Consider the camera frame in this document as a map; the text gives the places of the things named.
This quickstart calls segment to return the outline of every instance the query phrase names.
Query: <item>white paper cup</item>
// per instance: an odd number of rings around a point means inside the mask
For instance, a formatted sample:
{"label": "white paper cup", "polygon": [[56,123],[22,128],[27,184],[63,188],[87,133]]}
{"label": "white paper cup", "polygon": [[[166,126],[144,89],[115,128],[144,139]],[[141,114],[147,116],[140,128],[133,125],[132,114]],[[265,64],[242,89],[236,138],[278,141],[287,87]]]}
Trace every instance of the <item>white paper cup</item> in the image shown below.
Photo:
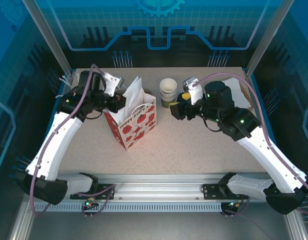
{"label": "white paper cup", "polygon": [[163,96],[164,98],[170,98],[171,96],[176,94],[176,90],[172,93],[164,93],[161,90],[159,90],[159,92],[160,92],[160,96]]}
{"label": "white paper cup", "polygon": [[160,98],[162,99],[162,100],[164,100],[164,101],[172,101],[172,100],[174,100],[175,98],[176,98],[176,94],[175,95],[173,95],[173,96],[171,96],[171,97],[163,97],[163,96],[160,96]]}
{"label": "white paper cup", "polygon": [[177,83],[171,78],[165,78],[160,81],[159,88],[165,94],[171,94],[177,90]]}

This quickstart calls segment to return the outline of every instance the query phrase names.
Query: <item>beige table surface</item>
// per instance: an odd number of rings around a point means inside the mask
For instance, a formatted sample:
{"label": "beige table surface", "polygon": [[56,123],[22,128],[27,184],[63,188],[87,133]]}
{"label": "beige table surface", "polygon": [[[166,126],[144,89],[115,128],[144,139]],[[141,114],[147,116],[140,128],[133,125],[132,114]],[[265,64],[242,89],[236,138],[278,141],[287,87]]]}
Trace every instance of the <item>beige table surface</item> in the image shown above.
{"label": "beige table surface", "polygon": [[[241,67],[167,67],[108,68],[104,71],[122,76],[128,86],[136,76],[143,87],[157,98],[157,126],[130,150],[126,151],[113,137],[104,116],[82,124],[61,162],[59,173],[90,174],[198,174],[226,172],[265,172],[256,159],[238,143],[221,132],[211,132],[201,118],[176,120],[161,106],[159,82],[173,78],[181,83],[196,76],[227,72],[243,77]],[[213,122],[210,128],[217,129]]]}

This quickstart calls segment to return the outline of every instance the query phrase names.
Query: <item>gear logo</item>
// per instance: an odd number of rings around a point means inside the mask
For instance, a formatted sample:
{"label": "gear logo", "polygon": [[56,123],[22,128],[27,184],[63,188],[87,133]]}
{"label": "gear logo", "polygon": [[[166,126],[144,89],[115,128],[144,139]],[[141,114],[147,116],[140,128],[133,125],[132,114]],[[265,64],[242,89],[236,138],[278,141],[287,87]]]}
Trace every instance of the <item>gear logo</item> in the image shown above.
{"label": "gear logo", "polygon": [[23,16],[21,4],[21,0],[0,0],[0,9],[14,28],[16,28],[17,22]]}
{"label": "gear logo", "polygon": [[175,10],[180,9],[180,4],[184,4],[184,0],[136,0],[139,10],[143,10],[144,14],[151,17],[161,15],[167,17],[168,14],[174,14]]}

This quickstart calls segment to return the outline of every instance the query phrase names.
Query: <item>gray floor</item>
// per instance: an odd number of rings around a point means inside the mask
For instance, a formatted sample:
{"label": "gray floor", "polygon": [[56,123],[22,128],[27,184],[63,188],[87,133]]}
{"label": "gray floor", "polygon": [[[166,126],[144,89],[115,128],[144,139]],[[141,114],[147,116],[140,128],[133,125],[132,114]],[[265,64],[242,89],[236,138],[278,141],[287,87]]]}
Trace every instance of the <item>gray floor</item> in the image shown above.
{"label": "gray floor", "polygon": [[[264,203],[244,213],[274,240],[288,240],[285,217]],[[220,213],[103,213],[84,219],[79,213],[48,213],[32,222],[28,240],[268,240],[242,217]]]}

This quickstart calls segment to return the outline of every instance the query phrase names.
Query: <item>yellow object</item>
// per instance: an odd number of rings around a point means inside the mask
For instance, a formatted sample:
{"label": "yellow object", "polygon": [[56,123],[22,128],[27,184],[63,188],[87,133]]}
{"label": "yellow object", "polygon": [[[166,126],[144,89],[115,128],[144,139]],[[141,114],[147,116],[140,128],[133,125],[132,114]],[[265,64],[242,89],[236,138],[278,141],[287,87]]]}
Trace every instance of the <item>yellow object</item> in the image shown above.
{"label": "yellow object", "polygon": [[188,100],[188,99],[190,99],[190,93],[189,92],[184,92],[183,94],[182,94],[182,98],[184,99],[184,100]]}
{"label": "yellow object", "polygon": [[172,102],[172,103],[170,103],[169,104],[169,106],[171,106],[171,105],[176,105],[176,104],[178,104],[179,102]]}

